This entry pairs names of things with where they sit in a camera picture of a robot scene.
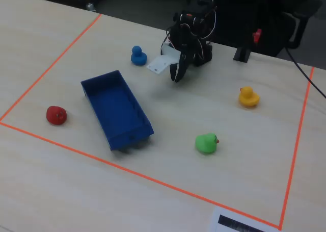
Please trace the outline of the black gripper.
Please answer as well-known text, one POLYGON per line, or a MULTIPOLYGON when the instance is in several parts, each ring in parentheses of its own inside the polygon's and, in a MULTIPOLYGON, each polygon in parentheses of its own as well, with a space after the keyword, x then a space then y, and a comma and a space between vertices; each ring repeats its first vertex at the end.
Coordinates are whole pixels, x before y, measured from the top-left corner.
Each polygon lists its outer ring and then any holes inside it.
POLYGON ((183 79, 188 68, 188 59, 193 64, 202 62, 202 44, 199 38, 194 35, 187 24, 180 24, 178 30, 177 48, 181 51, 179 63, 169 66, 171 80, 179 82, 183 79))

